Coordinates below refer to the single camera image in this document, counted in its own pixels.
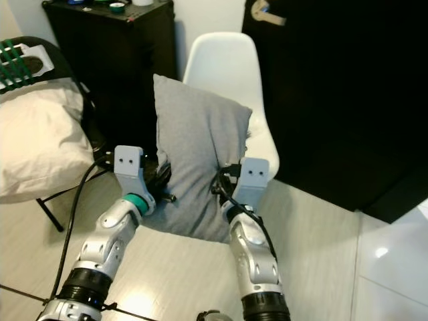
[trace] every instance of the white plastic chair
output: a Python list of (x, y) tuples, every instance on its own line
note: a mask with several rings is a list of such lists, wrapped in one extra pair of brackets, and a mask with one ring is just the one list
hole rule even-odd
[(206, 33), (192, 45), (183, 83), (239, 102), (253, 110), (246, 157), (269, 161), (269, 180), (280, 158), (266, 122), (261, 76), (253, 40), (235, 32)]

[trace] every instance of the floor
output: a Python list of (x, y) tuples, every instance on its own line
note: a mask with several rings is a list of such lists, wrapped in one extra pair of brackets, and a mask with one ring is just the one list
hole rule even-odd
[[(49, 202), (62, 223), (67, 221), (73, 196), (70, 191)], [(119, 196), (110, 173), (87, 183), (64, 278), (96, 218)], [(400, 227), (391, 228), (395, 225), (272, 181), (259, 213), (276, 248), (292, 320), (428, 320), (428, 291), (423, 286), (428, 281), (423, 273), (428, 268), (428, 237), (418, 234), (428, 228), (428, 220), (418, 216), (420, 212), (404, 217), (401, 225), (407, 231), (401, 232)], [(400, 242), (394, 244), (394, 237)], [(54, 229), (35, 201), (0, 205), (0, 283), (49, 296), (63, 240), (64, 234)], [(412, 256), (416, 247), (416, 253), (425, 255)], [(373, 259), (373, 251), (381, 258)], [(126, 250), (106, 301), (111, 302), (156, 320), (195, 320), (200, 311), (209, 309), (242, 320), (227, 245), (144, 227)], [(0, 290), (2, 321), (35, 320), (41, 310), (38, 301)], [(103, 312), (105, 320), (139, 319)]]

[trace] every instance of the gray fabric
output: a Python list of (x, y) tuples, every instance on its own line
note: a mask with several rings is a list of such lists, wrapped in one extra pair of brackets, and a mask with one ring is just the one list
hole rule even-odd
[(251, 110), (158, 75), (154, 75), (154, 97), (159, 165), (171, 164), (167, 191), (176, 195), (177, 201), (159, 204), (144, 218), (144, 225), (228, 242), (229, 224), (220, 214), (211, 185), (220, 167), (243, 157)]

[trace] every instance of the white wall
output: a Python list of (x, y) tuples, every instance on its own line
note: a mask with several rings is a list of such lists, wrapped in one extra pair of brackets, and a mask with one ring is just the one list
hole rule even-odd
[(193, 41), (207, 32), (241, 31), (245, 0), (175, 0), (179, 77)]
[[(56, 43), (41, 8), (41, 0), (0, 1), (8, 1), (22, 34)], [(174, 3), (179, 77), (182, 78), (190, 48), (199, 35), (213, 31), (241, 31), (245, 0), (175, 0)]]
[(6, 0), (0, 0), (0, 40), (19, 37), (21, 30)]

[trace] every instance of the white pillow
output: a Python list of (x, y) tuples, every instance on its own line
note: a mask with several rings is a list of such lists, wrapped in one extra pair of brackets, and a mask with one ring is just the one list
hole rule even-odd
[(83, 101), (69, 79), (0, 96), (0, 203), (75, 187), (94, 162), (80, 127)]

